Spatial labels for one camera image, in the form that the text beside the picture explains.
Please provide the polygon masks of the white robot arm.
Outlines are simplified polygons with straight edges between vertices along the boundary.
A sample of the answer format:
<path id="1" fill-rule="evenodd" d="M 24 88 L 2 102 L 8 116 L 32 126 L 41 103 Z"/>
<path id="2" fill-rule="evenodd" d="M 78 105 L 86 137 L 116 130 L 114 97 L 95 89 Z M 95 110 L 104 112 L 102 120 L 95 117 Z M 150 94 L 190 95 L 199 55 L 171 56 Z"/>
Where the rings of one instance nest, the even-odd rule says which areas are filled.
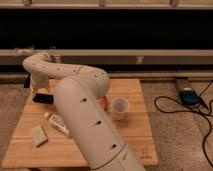
<path id="1" fill-rule="evenodd" d="M 91 171 L 146 171 L 98 100 L 110 79 L 102 69 L 78 64 L 53 63 L 47 53 L 23 61 L 31 86 L 45 88 L 55 78 L 53 96 L 58 114 L 68 127 Z"/>

